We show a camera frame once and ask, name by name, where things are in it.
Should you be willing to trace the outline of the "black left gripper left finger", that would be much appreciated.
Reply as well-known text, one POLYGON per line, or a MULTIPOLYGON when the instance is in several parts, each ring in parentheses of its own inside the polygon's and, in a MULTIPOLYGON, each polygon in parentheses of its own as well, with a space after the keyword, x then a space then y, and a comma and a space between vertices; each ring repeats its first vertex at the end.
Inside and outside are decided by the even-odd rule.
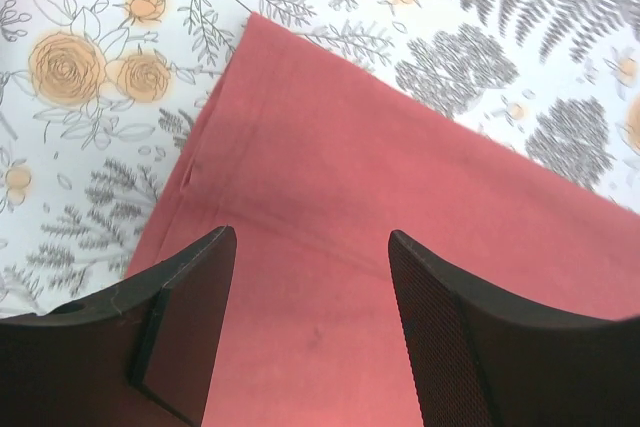
POLYGON ((5 426, 198 426, 232 282, 219 227, 51 313, 1 323, 5 426))

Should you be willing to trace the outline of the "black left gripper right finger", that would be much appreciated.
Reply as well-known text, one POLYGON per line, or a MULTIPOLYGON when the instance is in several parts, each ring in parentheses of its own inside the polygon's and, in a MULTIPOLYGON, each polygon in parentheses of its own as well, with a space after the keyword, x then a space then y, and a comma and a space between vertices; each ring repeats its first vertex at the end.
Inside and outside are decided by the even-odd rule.
POLYGON ((388 256, 427 426, 635 426, 639 321, 515 295, 402 231, 388 256))

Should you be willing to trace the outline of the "pink t-shirt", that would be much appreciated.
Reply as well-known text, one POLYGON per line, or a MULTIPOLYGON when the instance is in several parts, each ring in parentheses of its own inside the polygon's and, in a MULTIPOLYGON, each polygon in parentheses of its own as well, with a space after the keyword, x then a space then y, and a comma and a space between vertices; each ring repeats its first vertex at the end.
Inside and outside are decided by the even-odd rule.
POLYGON ((639 219, 252 15, 131 273, 236 234, 207 426, 427 426, 388 241, 515 295, 639 321, 639 219))

